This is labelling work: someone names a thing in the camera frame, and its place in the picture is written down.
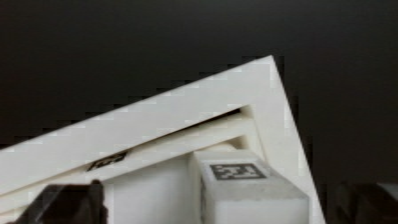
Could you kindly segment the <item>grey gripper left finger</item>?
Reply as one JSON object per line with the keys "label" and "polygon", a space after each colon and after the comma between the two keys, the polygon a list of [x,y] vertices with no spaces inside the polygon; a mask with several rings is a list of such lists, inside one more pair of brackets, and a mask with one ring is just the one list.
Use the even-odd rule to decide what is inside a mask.
{"label": "grey gripper left finger", "polygon": [[107,219],[105,186],[94,180],[48,185],[11,224],[108,224]]}

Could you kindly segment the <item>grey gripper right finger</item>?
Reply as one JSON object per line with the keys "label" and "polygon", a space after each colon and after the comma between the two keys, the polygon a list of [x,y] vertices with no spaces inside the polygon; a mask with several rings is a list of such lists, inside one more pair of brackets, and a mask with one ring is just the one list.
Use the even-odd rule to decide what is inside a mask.
{"label": "grey gripper right finger", "polygon": [[398,224],[398,183],[346,183],[336,191],[338,224]]}

